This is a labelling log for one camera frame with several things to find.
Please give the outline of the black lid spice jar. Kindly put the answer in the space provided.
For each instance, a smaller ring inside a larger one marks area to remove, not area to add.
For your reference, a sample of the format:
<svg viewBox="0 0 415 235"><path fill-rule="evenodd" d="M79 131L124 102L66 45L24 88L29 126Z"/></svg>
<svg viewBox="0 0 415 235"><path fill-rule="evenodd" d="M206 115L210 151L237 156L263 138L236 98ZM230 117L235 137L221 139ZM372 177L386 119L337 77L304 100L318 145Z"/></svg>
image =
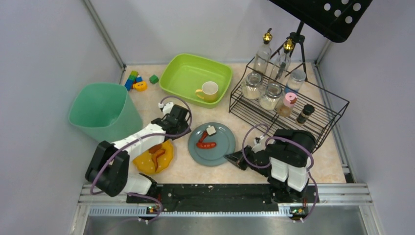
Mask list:
<svg viewBox="0 0 415 235"><path fill-rule="evenodd" d="M306 123L306 121L309 119L309 117L314 113L315 108L311 104L306 104L301 113L296 118L296 124L299 126L302 126Z"/></svg>

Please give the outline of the yellow and white mug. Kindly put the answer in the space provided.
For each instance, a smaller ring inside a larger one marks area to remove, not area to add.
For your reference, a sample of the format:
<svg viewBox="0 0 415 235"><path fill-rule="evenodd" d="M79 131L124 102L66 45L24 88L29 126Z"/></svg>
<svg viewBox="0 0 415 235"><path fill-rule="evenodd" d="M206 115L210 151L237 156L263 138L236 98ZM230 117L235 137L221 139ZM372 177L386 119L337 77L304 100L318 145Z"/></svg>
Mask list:
<svg viewBox="0 0 415 235"><path fill-rule="evenodd" d="M195 91L195 95L205 102L212 103L218 99L219 86L213 81L205 82L201 89Z"/></svg>

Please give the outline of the gold top oil bottle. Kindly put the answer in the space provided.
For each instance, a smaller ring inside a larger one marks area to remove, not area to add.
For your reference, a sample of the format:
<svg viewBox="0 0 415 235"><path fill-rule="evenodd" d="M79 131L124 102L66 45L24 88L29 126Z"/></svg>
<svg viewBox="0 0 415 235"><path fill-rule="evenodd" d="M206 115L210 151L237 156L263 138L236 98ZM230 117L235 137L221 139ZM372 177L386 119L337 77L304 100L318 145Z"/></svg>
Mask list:
<svg viewBox="0 0 415 235"><path fill-rule="evenodd" d="M288 72L291 64L290 53L294 49L294 44L291 39L283 44L283 53L281 53L274 61L274 66L270 74L270 82L274 83L282 79Z"/></svg>
<svg viewBox="0 0 415 235"><path fill-rule="evenodd" d="M273 36L271 31L272 28L269 28L263 35L262 45L258 48L254 58L253 70L262 75L266 74L268 62L272 54L270 42L272 41Z"/></svg>

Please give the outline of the pink lid spice jar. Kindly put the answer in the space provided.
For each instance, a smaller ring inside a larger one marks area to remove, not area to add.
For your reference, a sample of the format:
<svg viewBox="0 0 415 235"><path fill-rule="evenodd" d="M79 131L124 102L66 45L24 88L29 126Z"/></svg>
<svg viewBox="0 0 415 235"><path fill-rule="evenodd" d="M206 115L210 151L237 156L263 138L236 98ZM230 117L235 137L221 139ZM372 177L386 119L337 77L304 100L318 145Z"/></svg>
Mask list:
<svg viewBox="0 0 415 235"><path fill-rule="evenodd" d="M276 111L281 117L288 117L291 115L294 105L297 101L297 95L289 92L284 95L276 105Z"/></svg>

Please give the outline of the grey-blue plate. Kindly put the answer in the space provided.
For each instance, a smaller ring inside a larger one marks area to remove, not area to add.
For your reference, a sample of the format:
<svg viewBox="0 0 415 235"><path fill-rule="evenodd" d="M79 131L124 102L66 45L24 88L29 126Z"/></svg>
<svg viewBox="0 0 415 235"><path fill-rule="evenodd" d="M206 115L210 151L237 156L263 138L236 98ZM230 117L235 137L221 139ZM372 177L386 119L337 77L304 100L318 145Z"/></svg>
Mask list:
<svg viewBox="0 0 415 235"><path fill-rule="evenodd" d="M199 148L197 142L209 127L214 127L216 133L206 136L203 145L214 142L213 148ZM225 125L217 122L208 122L197 127L188 140L188 151L192 159L200 165L218 166L227 162L226 155L235 151L236 141L233 132Z"/></svg>

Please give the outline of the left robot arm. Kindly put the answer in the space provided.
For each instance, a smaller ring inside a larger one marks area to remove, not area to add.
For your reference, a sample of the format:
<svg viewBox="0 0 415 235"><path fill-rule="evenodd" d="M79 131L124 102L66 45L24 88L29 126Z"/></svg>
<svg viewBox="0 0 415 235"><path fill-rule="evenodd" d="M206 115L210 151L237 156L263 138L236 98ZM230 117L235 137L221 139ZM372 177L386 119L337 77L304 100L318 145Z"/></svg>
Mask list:
<svg viewBox="0 0 415 235"><path fill-rule="evenodd" d="M134 158L168 140L178 139L191 131L189 106L169 102L160 104L163 117L156 118L140 131L115 142L98 144L85 173L88 182L101 193L115 197L120 193L147 195L155 181L143 173L129 173Z"/></svg>

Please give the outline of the silver lid blue label jar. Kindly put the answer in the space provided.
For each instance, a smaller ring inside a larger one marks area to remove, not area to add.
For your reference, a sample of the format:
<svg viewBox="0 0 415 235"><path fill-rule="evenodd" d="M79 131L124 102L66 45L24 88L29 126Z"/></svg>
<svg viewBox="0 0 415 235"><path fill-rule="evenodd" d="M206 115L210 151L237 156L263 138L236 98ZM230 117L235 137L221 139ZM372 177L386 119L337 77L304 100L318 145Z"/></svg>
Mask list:
<svg viewBox="0 0 415 235"><path fill-rule="evenodd" d="M297 94L306 80L306 73L303 70L293 70L286 82L284 93Z"/></svg>

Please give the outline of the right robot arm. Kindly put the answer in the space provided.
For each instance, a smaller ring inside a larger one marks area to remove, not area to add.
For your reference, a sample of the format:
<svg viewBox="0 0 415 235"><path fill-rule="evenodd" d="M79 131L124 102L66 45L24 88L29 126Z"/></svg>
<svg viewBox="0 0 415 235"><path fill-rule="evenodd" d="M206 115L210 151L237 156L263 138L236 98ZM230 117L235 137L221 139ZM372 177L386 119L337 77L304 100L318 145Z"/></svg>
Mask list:
<svg viewBox="0 0 415 235"><path fill-rule="evenodd" d="M316 139L308 131L278 129L273 139L256 137L225 159L241 170L250 168L266 177L276 202L303 202L309 183L310 157Z"/></svg>

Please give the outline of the glass jar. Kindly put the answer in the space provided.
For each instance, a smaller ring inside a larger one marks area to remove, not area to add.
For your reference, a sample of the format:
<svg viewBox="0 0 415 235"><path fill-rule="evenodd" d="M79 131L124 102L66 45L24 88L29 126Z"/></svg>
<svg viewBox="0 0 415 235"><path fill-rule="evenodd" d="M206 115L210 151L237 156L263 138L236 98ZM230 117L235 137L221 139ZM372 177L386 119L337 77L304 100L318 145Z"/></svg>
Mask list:
<svg viewBox="0 0 415 235"><path fill-rule="evenodd" d="M273 110L281 96L282 87L277 83L269 83L260 98L259 104L265 110Z"/></svg>
<svg viewBox="0 0 415 235"><path fill-rule="evenodd" d="M262 94L263 78L256 72L249 73L242 82L242 94L247 99L258 99Z"/></svg>

